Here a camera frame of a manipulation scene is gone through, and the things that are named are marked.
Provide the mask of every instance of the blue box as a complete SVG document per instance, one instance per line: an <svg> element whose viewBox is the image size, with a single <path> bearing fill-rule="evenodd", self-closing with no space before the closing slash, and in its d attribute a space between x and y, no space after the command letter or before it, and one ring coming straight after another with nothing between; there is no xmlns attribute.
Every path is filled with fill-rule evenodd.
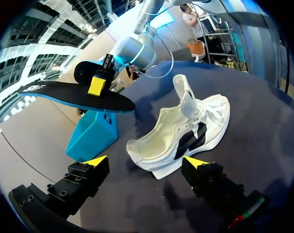
<svg viewBox="0 0 294 233"><path fill-rule="evenodd" d="M89 110L79 120L66 154L79 162L89 161L117 140L116 114Z"/></svg>

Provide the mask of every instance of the white sneaker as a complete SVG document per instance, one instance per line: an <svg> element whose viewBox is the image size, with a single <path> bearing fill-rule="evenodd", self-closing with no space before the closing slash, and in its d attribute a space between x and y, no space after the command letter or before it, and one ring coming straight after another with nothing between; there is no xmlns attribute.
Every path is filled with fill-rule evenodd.
<svg viewBox="0 0 294 233"><path fill-rule="evenodd" d="M134 163L160 180L182 165L183 156L218 145L230 119L230 104L222 95L196 100L185 75L173 79L180 104L162 108L156 126L126 150Z"/></svg>

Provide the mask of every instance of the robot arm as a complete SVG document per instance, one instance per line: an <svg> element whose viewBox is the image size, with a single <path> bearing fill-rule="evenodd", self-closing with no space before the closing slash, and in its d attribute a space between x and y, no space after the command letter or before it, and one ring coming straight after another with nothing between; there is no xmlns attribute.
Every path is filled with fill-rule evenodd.
<svg viewBox="0 0 294 233"><path fill-rule="evenodd" d="M112 51L114 56L114 69L121 71L125 64L131 63L139 69L149 69L156 61L154 51L154 37L156 29L151 27L150 22L157 16L165 0L145 0L137 18L134 29L138 39L126 36L120 39ZM191 0L166 0L171 6L182 5Z"/></svg>

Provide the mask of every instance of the yellow block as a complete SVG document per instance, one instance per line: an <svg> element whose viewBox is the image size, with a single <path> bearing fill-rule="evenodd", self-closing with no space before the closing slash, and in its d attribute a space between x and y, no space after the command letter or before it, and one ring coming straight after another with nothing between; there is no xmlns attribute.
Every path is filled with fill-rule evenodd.
<svg viewBox="0 0 294 233"><path fill-rule="evenodd" d="M195 169L197 169L197 166L200 166L202 164L210 164L210 163L198 160L198 159L193 159L193 158L188 157L188 156L184 156L184 158L186 158L195 167Z"/></svg>
<svg viewBox="0 0 294 233"><path fill-rule="evenodd" d="M105 79L101 79L94 76L92 79L92 83L90 84L88 94L94 95L94 96L100 96L105 83L106 83Z"/></svg>
<svg viewBox="0 0 294 233"><path fill-rule="evenodd" d="M87 162L84 162L82 164L89 164L89 165L92 165L92 166L97 166L98 164L100 164L102 162L102 160L104 160L104 158L106 158L107 156L103 156L103 157L100 157L100 158L97 158L97 159L92 159L90 161L87 161Z"/></svg>

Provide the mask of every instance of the shoe sole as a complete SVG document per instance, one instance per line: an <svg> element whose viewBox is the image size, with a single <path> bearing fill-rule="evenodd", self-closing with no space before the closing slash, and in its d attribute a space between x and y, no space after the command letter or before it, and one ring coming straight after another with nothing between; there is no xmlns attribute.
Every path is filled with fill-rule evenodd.
<svg viewBox="0 0 294 233"><path fill-rule="evenodd" d="M227 130L227 127L228 127L228 124L229 124L229 120L230 120L230 115L229 115L228 121L226 122L224 128L221 130L221 132L218 134L218 136L215 137L212 141L210 141L206 145L203 145L203 146L198 147L198 148L196 148L194 150L191 150L191 151L186 152L179 159L174 160L174 161L171 161L169 163L166 163L164 165L159 166L158 167L159 169L157 169L157 167L155 167L156 170L153 170L152 171L152 173L155 176L155 178L157 180L163 179L164 177L166 177L166 176L172 174L174 171L178 170L181 167L181 165L182 165L182 159L183 159L184 156L191 157L194 154L197 154L197 153L200 153L200 152L203 152L203 151L214 149L219 144L219 142L221 141L221 139L223 138L223 136L224 136L224 134L225 134L225 132Z"/></svg>

